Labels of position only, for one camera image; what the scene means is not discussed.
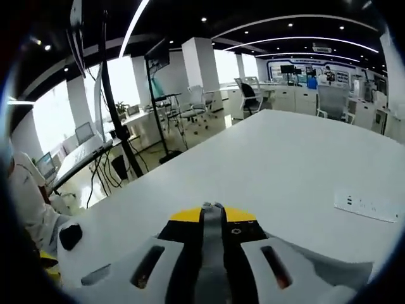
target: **person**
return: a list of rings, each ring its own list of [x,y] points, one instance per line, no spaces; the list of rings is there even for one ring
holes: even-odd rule
[[[48,198],[45,178],[29,156],[13,151],[8,143],[8,184],[14,199],[17,217],[38,250],[56,257],[58,227],[70,217],[58,214]]]

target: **computer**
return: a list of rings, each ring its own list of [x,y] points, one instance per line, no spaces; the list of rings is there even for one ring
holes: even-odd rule
[[[41,157],[40,160],[37,161],[36,165],[39,172],[47,181],[56,173],[56,166],[50,152]]]

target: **black office chair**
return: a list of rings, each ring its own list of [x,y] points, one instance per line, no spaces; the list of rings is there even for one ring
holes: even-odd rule
[[[255,82],[259,91],[259,93],[254,92],[253,88],[249,84],[246,84],[241,78],[235,78],[235,81],[243,95],[242,104],[240,107],[243,109],[244,113],[249,113],[252,115],[260,111],[261,105],[263,104],[263,95],[260,91],[260,85],[257,77],[246,77],[244,80],[247,80],[247,82]]]

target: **screen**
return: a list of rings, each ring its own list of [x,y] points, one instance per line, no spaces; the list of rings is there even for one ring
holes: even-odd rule
[[[86,122],[75,130],[78,144],[85,143],[94,136],[90,123]]]
[[[147,54],[147,67],[151,75],[164,68],[170,63],[169,43],[166,38],[155,45]]]
[[[45,179],[50,178],[55,173],[56,168],[49,152],[37,162],[37,168]]]
[[[280,69],[282,74],[293,74],[296,68],[294,65],[280,65]]]

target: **computer monitor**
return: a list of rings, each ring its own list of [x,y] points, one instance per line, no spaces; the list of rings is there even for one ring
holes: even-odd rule
[[[280,65],[280,69],[282,74],[293,74],[296,68],[294,65]]]
[[[46,153],[38,162],[37,168],[42,176],[46,179],[50,178],[56,172],[56,166],[53,162],[50,152]]]
[[[86,122],[75,130],[77,142],[79,145],[85,143],[94,136],[94,132],[91,129],[90,122]]]

